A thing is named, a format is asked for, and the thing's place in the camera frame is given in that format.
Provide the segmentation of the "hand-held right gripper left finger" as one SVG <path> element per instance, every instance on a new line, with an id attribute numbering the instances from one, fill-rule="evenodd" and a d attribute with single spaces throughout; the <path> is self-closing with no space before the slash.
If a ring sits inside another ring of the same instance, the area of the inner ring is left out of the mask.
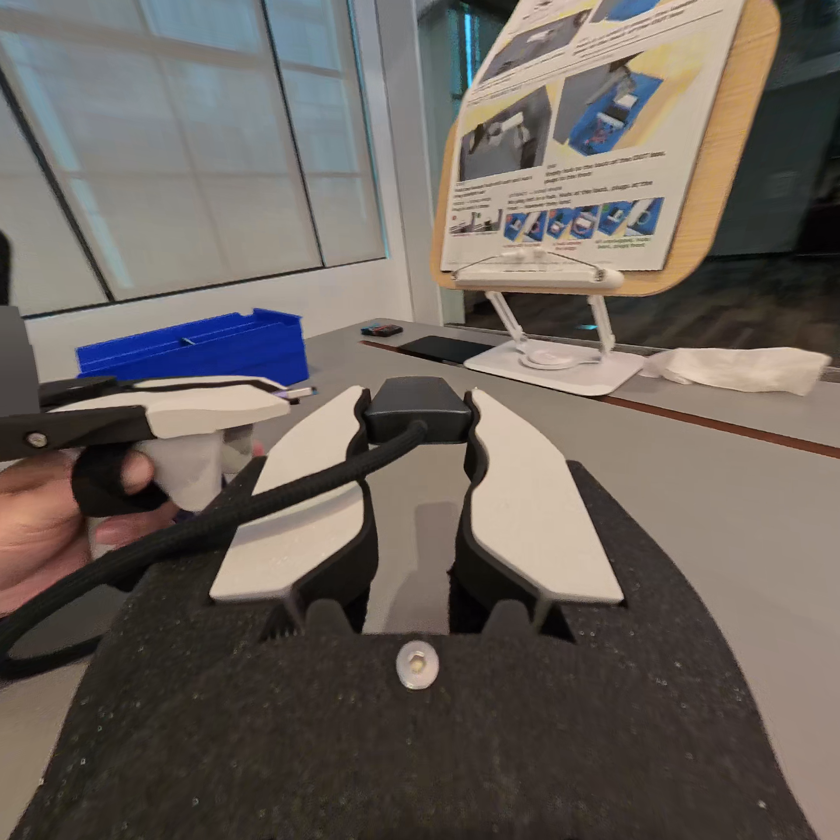
<path id="1" fill-rule="evenodd" d="M 370 402 L 370 391 L 354 385 L 303 418 L 269 451 L 253 496 L 367 451 Z M 209 594 L 216 602 L 295 593 L 305 604 L 351 604 L 370 590 L 376 571 L 371 493 L 357 481 L 241 525 Z"/>

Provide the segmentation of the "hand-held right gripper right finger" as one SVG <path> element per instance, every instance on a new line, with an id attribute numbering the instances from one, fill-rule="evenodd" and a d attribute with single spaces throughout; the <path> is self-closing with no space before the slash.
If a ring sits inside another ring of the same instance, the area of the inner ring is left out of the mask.
<path id="1" fill-rule="evenodd" d="M 456 580 L 480 606 L 617 606 L 624 593 L 566 458 L 489 393 L 471 411 L 469 480 L 456 537 Z"/>

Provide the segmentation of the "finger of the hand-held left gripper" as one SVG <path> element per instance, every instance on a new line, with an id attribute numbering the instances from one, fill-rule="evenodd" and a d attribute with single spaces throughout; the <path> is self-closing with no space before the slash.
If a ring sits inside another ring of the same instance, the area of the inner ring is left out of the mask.
<path id="1" fill-rule="evenodd" d="M 223 432 L 283 417 L 290 409 L 287 400 L 255 384 L 153 392 L 145 399 L 145 415 L 155 438 Z"/>
<path id="2" fill-rule="evenodd" d="M 175 392 L 189 389 L 212 389 L 249 385 L 267 393 L 279 391 L 279 383 L 264 377 L 172 377 L 132 381 L 131 388 L 141 392 Z"/>

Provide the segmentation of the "blue plastic bin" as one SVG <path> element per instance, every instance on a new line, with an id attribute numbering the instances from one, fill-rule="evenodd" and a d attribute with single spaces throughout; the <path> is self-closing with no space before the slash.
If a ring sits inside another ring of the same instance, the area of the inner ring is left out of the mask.
<path id="1" fill-rule="evenodd" d="M 263 308 L 89 344 L 76 357 L 80 376 L 120 381 L 228 375 L 294 385 L 309 378 L 301 318 Z"/>

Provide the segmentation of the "person's left hand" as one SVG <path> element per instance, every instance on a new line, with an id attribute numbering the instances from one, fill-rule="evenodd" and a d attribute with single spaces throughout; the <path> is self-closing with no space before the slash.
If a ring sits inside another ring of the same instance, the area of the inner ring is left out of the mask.
<path id="1" fill-rule="evenodd" d="M 76 450 L 21 459 L 1 475 L 1 616 L 15 612 L 89 564 L 95 550 L 118 549 L 172 525 L 179 508 L 106 518 L 94 537 L 73 496 Z"/>

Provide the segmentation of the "wooden document stand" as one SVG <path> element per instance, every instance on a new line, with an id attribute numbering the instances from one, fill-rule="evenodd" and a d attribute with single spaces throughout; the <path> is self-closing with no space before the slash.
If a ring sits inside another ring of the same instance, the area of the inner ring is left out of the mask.
<path id="1" fill-rule="evenodd" d="M 744 2 L 662 269 L 622 272 L 523 246 L 455 271 L 441 269 L 460 103 L 445 150 L 431 269 L 442 288 L 482 292 L 508 335 L 507 341 L 468 360 L 466 368 L 578 396 L 610 395 L 642 370 L 641 356 L 616 348 L 607 300 L 666 291 L 691 275 L 708 255 L 780 31 L 775 2 Z"/>

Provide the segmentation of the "black flat panel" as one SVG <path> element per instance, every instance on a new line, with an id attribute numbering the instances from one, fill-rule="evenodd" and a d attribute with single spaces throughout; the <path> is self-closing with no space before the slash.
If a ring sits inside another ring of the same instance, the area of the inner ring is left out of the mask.
<path id="1" fill-rule="evenodd" d="M 412 357 L 460 366 L 464 366 L 468 360 L 493 348 L 492 344 L 452 339 L 441 335 L 427 335 L 396 347 L 400 352 Z"/>

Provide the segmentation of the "frosted glass window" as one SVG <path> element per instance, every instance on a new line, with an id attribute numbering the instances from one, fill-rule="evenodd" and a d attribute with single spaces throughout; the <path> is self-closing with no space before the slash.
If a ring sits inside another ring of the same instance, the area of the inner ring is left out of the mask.
<path id="1" fill-rule="evenodd" d="M 1 2 L 25 316 L 388 256 L 350 2 Z"/>

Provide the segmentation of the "crumpled white paper towel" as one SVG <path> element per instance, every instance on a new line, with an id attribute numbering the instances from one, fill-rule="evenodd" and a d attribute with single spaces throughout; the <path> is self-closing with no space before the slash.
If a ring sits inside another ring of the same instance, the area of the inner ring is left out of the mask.
<path id="1" fill-rule="evenodd" d="M 648 356 L 639 374 L 681 385 L 807 396 L 831 362 L 827 354 L 794 348 L 676 349 Z"/>

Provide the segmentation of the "printed instruction sheet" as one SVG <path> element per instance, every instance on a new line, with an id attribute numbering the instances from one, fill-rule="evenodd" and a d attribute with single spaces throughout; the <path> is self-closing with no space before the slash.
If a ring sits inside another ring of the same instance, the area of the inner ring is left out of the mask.
<path id="1" fill-rule="evenodd" d="M 441 269 L 662 269 L 743 6 L 518 2 L 461 102 Z"/>

